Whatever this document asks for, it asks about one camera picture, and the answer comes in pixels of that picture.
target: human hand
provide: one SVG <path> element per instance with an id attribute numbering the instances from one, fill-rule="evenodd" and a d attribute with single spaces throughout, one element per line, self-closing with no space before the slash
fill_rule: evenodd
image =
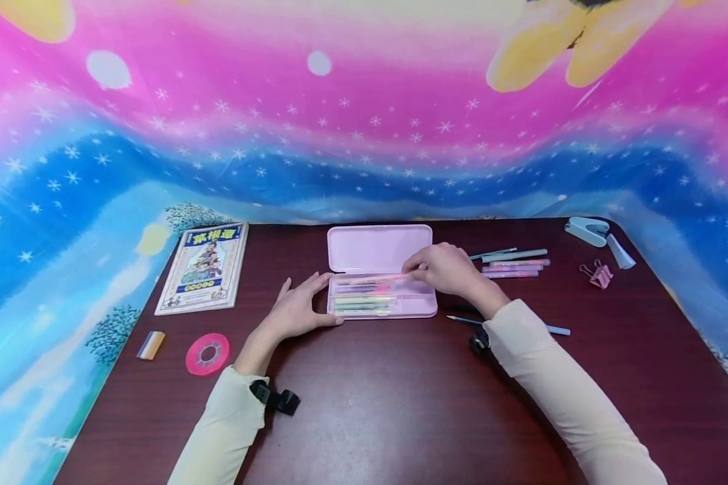
<path id="1" fill-rule="evenodd" d="M 328 286 L 330 277 L 331 273 L 319 276 L 317 271 L 293 290 L 291 290 L 291 278 L 288 278 L 278 293 L 272 311 L 257 330 L 267 333 L 278 343 L 318 327 L 342 325 L 342 317 L 321 315 L 313 311 L 313 297 Z"/>
<path id="2" fill-rule="evenodd" d="M 466 251 L 446 242 L 417 251 L 404 262 L 402 272 L 437 291 L 461 296 L 475 305 L 486 319 L 509 302 L 495 282 L 477 271 Z"/>

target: brown table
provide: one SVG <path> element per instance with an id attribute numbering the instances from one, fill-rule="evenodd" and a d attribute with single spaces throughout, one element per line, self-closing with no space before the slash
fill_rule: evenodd
<path id="1" fill-rule="evenodd" d="M 537 279 L 499 280 L 550 325 L 650 449 L 670 484 L 728 484 L 728 378 L 619 228 L 639 261 L 619 270 L 609 249 L 564 233 L 561 219 L 430 223 L 435 242 L 472 253 L 547 247 Z M 287 276 L 328 268 L 327 226 L 252 226 L 237 307 L 154 317 L 166 269 L 115 364 L 57 484 L 164 484 L 216 376 L 185 370 L 204 333 L 229 337 L 235 359 Z M 578 272 L 602 257 L 599 290 Z M 325 308 L 325 293 L 317 302 Z M 269 373 L 302 398 L 293 418 L 268 418 L 242 484 L 567 484 L 572 456 L 492 359 L 467 348 L 472 330 L 447 320 L 440 296 L 426 320 L 350 322 L 285 342 Z M 135 358 L 146 334 L 168 337 L 154 362 Z"/>

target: book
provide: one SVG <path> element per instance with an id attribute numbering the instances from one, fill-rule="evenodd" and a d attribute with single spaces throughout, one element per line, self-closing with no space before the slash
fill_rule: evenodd
<path id="1" fill-rule="evenodd" d="M 154 315 L 235 306 L 248 224 L 185 230 Z"/>

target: cream sleeve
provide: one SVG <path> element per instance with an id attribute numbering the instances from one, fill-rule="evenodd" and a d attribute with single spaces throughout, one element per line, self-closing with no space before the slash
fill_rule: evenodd
<path id="1" fill-rule="evenodd" d="M 604 391 L 553 340 L 526 303 L 509 302 L 483 326 L 493 355 L 531 394 L 590 485 L 666 484 Z"/>
<path id="2" fill-rule="evenodd" d="M 265 425 L 265 406 L 249 388 L 259 379 L 268 380 L 241 376 L 232 366 L 223 369 L 169 485 L 232 485 L 248 447 Z"/>

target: tape roll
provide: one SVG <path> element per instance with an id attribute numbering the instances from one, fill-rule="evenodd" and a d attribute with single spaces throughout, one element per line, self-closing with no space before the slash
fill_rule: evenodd
<path id="1" fill-rule="evenodd" d="M 213 357 L 202 358 L 202 352 L 208 348 L 215 351 Z M 207 376 L 223 367 L 229 358 L 229 341 L 221 333 L 208 333 L 191 344 L 189 351 L 186 352 L 186 369 L 195 376 Z"/>

